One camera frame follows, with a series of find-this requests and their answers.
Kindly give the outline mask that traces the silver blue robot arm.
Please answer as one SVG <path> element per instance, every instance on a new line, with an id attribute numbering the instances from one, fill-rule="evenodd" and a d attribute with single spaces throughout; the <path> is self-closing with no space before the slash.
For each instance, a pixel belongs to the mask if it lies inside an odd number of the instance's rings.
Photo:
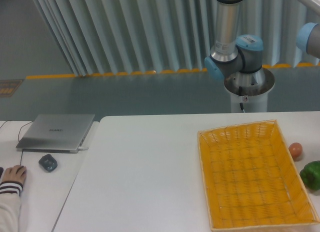
<path id="1" fill-rule="evenodd" d="M 320 61 L 320 0 L 215 0 L 214 44 L 204 60 L 222 80 L 262 65 Z"/>

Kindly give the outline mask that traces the white sleeved forearm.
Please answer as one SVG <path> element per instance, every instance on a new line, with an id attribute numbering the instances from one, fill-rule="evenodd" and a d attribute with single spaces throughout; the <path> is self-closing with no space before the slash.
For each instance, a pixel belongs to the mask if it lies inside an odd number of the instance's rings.
<path id="1" fill-rule="evenodd" d="M 5 181 L 0 184 L 0 231 L 18 232 L 21 209 L 20 182 Z"/>

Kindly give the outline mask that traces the person's hand on mouse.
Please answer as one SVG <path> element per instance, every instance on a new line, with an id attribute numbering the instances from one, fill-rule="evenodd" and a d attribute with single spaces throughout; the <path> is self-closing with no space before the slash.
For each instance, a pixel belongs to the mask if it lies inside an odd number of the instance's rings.
<path id="1" fill-rule="evenodd" d="M 26 177 L 27 168 L 18 164 L 4 171 L 2 182 L 20 183 L 24 185 Z"/>

